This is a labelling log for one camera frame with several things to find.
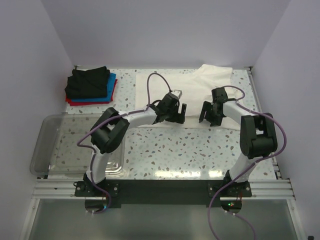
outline white wall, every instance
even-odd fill
[[[320,238],[320,1],[291,0],[253,68],[262,109],[283,125],[278,157],[308,235]]]
[[[1,0],[0,33],[0,239],[16,240],[30,204],[40,126],[64,109],[72,65],[39,0]]]
[[[290,0],[42,0],[74,65],[248,67]]]

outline transparent container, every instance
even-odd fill
[[[82,138],[99,119],[100,114],[60,114],[46,117],[34,148],[30,171],[43,177],[46,175],[78,175],[89,168],[92,150],[78,147]],[[83,141],[91,145],[91,137]],[[106,166],[106,174],[117,175],[124,164],[124,141],[114,151]]]

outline speckled tabletop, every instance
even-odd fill
[[[194,69],[111,69],[118,83],[114,101],[105,105],[67,106],[69,114],[101,114],[114,107],[135,109],[136,74],[189,74]],[[233,70],[231,84],[242,88],[244,104],[255,110],[256,102],[246,70]],[[223,128],[134,128],[125,138],[124,179],[222,179],[240,154],[240,132]],[[276,179],[272,160],[260,162],[250,180]]]

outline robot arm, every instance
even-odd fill
[[[220,126],[223,118],[229,117],[240,124],[241,154],[234,166],[226,173],[227,182],[230,182],[257,159],[277,150],[275,125],[270,119],[239,107],[236,99],[228,98],[224,87],[215,88],[211,93],[213,101],[203,103],[199,122],[205,119],[211,123],[210,126]],[[253,170],[254,167],[241,176],[236,183],[248,181]]]
[[[113,151],[115,151],[122,142],[127,130],[136,128],[141,125],[152,125],[163,121],[183,124],[185,122],[186,104],[182,104],[181,113],[179,113],[182,91],[174,90],[167,93],[162,100],[157,101],[147,106],[146,109],[137,109],[131,112],[116,111],[113,107],[108,108],[98,121],[94,124],[92,129],[115,116],[121,116],[109,122],[113,128],[109,128],[108,124],[100,127],[91,135],[91,143],[95,148],[97,154],[90,169],[86,172],[86,182],[99,184],[105,179],[105,169],[108,160]]]

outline white cloth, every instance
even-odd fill
[[[209,128],[210,123],[204,120],[199,123],[199,116],[204,101],[212,102],[211,90],[225,85],[230,85],[232,74],[231,67],[219,67],[202,65],[193,73],[187,74],[162,74],[172,90],[181,90],[180,108],[187,104],[184,124],[173,122],[161,122],[154,125],[144,125],[151,128]],[[135,108],[143,108],[147,105],[147,78],[148,74],[137,74],[135,82]],[[168,86],[158,75],[153,75],[149,81],[150,102],[162,99],[168,93]],[[225,89],[229,98],[235,98],[234,89]],[[239,130],[240,126],[229,117],[225,117],[222,128]]]

